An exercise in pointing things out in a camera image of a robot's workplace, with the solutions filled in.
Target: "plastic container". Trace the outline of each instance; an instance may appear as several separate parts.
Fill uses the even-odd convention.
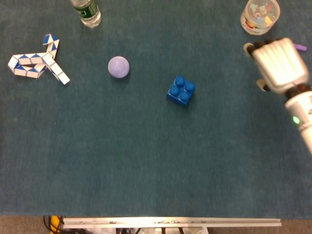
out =
[[[96,27],[101,22],[101,12],[97,0],[70,0],[73,7],[80,15],[81,22],[90,28]]]
[[[251,35],[262,35],[276,23],[280,8],[276,0],[249,0],[241,17],[240,23]]]

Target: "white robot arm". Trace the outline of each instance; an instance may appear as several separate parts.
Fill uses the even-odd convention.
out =
[[[245,51],[256,62],[264,81],[263,90],[285,95],[293,121],[312,154],[312,88],[309,71],[289,38],[246,44]]]

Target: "floor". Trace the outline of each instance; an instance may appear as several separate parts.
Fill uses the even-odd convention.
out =
[[[209,234],[312,234],[312,220],[282,220],[282,227],[209,228]],[[1,234],[48,234],[41,216],[0,216]]]

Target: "blue toy brick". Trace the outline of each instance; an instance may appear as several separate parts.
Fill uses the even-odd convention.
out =
[[[186,106],[194,90],[195,84],[193,82],[187,81],[182,76],[177,76],[167,92],[167,98],[181,106]]]

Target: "clear plastic jar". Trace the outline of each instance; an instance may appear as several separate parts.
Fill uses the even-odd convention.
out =
[[[262,35],[276,23],[280,8],[276,0],[249,0],[240,23],[249,34]]]

